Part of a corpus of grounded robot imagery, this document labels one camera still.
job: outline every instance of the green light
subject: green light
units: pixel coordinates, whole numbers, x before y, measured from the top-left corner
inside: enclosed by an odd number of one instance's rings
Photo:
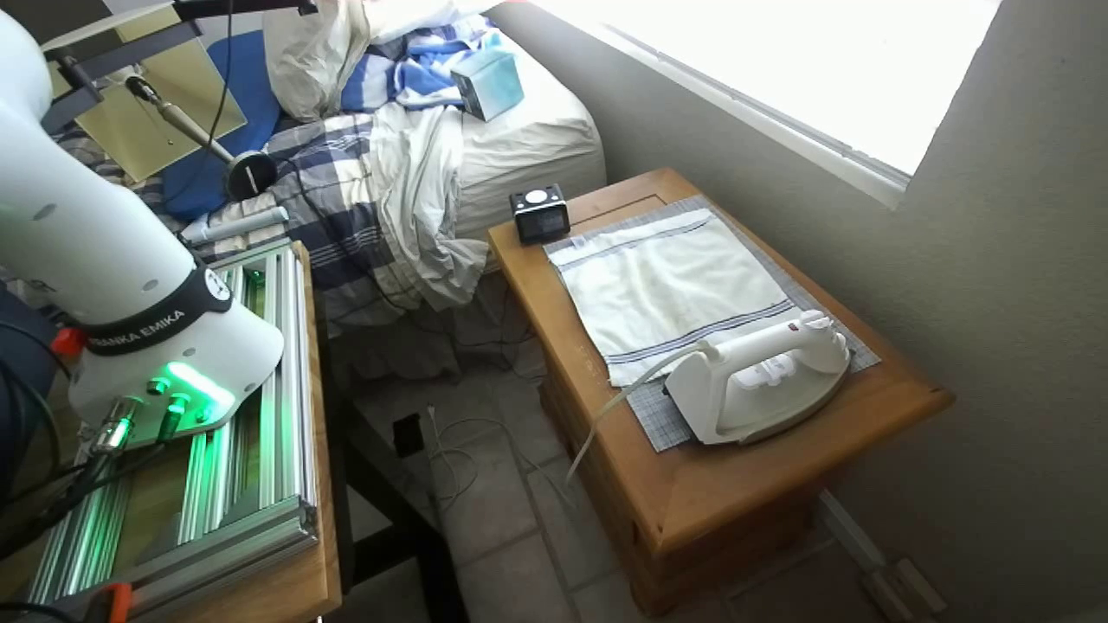
[[[131,432],[131,414],[119,417],[106,438],[106,449],[123,449]]]
[[[185,404],[194,413],[194,427],[207,427],[233,413],[235,395],[203,376],[196,367],[172,361],[168,374],[172,376],[172,395],[186,395]]]

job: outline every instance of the wooden side table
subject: wooden side table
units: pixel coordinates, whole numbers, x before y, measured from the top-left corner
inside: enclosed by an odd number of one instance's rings
[[[692,194],[701,191],[677,169],[655,169],[574,198],[573,225],[589,230]],[[760,234],[745,234],[845,322],[881,364],[852,374],[813,417],[754,446],[687,443],[655,452],[627,404],[607,414],[578,473],[647,612],[732,581],[802,537],[813,494],[836,472],[951,401],[791,258]],[[548,356],[543,407],[565,449],[574,452],[596,413],[618,395],[607,364],[548,254],[518,247],[512,220],[495,225],[490,239]]]

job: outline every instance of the white blanket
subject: white blanket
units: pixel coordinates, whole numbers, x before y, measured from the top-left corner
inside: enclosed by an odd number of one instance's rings
[[[660,376],[702,338],[795,316],[791,293],[708,199],[553,241],[548,255],[613,389]]]

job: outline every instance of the white robotic arm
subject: white robotic arm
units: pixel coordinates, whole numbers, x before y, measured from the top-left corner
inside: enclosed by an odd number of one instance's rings
[[[72,407],[103,417],[123,397],[161,395],[179,432],[225,423],[273,374],[281,333],[131,191],[60,149],[39,123],[49,105],[36,38],[0,10],[0,266],[46,282],[86,333]]]

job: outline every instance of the electrical wire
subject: electrical wire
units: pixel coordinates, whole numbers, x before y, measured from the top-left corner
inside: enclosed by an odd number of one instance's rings
[[[7,380],[12,392],[12,404],[18,404],[14,413],[22,413],[22,401],[18,401],[18,392],[24,397],[31,397],[36,413],[39,413],[39,423],[46,427],[49,432],[49,446],[53,446],[53,473],[63,472],[63,437],[60,437],[60,427],[54,427],[54,414],[53,407],[41,401],[41,395],[22,376],[14,374],[3,361],[0,361],[0,376]]]
[[[607,423],[607,414],[613,414],[613,407],[618,407],[620,401],[627,401],[632,392],[644,389],[644,383],[655,380],[670,364],[687,361],[687,356],[689,356],[689,349],[679,349],[679,354],[657,361],[651,370],[636,374],[634,383],[627,383],[620,395],[613,395],[613,397],[592,414],[589,437],[584,437],[584,443],[578,446],[574,460],[568,464],[565,480],[573,480],[573,479],[578,473],[578,468],[583,468],[583,460],[584,460],[584,452],[589,452],[598,427]]]
[[[98,455],[90,455],[54,503],[41,506],[41,513],[22,534],[0,540],[0,562],[24,549],[27,543],[36,543],[46,528],[53,528],[63,514],[69,514],[98,488],[106,488],[106,484],[150,468],[157,455],[163,455],[163,449],[168,449],[168,443],[147,446],[143,452],[98,452]]]
[[[203,149],[194,159],[192,177],[179,185],[192,185],[203,169],[203,155],[210,155],[210,140],[215,140],[219,121],[225,115],[233,77],[235,77],[235,42],[233,38],[235,38],[235,0],[229,0],[229,36],[225,36],[229,45],[225,45],[225,54],[222,54],[225,60],[225,81],[222,81],[222,91],[219,91],[219,105],[215,105],[215,115],[210,115],[210,123],[207,123]]]
[[[18,334],[24,334],[27,344],[36,344],[41,354],[49,354],[49,356],[54,361],[60,374],[69,376],[65,361],[63,361],[39,333],[31,333],[31,330],[24,330],[24,326],[14,326],[14,322],[3,322],[3,319],[0,319],[0,330],[3,330],[3,333],[18,333]]]

